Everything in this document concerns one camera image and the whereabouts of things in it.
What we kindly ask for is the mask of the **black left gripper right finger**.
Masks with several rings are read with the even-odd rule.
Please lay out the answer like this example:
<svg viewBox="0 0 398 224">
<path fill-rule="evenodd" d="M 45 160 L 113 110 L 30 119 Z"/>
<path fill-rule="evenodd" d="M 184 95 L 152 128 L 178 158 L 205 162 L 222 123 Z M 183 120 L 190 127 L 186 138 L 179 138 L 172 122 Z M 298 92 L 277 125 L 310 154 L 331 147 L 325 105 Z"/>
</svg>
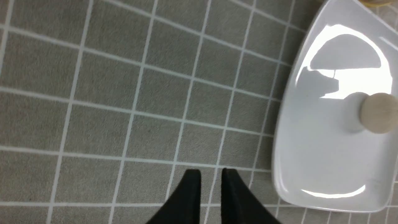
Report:
<svg viewBox="0 0 398 224">
<path fill-rule="evenodd" d="M 236 169 L 223 168 L 221 180 L 222 224 L 279 224 L 245 185 Z"/>
</svg>

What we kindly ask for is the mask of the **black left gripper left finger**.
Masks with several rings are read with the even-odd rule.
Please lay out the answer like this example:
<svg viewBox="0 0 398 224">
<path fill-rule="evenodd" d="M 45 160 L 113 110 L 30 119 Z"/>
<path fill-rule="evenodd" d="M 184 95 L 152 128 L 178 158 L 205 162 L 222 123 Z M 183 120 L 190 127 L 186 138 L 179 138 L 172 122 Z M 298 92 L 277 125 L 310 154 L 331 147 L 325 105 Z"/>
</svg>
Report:
<svg viewBox="0 0 398 224">
<path fill-rule="evenodd" d="M 148 224 L 199 224 L 201 172 L 187 169 L 165 204 L 148 220 Z"/>
</svg>

